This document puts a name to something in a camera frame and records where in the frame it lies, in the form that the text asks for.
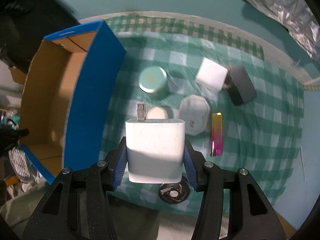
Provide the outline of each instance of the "lighter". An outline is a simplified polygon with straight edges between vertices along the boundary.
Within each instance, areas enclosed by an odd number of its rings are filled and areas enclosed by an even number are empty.
[[[211,114],[210,155],[222,155],[222,114]]]

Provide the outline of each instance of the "charger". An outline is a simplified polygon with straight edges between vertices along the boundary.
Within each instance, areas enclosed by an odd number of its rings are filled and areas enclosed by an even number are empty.
[[[185,122],[146,119],[138,104],[137,120],[125,122],[129,180],[137,183],[177,183],[182,177]]]

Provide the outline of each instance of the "open box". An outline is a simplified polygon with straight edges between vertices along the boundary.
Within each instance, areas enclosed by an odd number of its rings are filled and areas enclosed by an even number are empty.
[[[52,183],[63,167],[98,161],[116,76],[125,50],[104,21],[44,37],[21,101],[22,150]]]

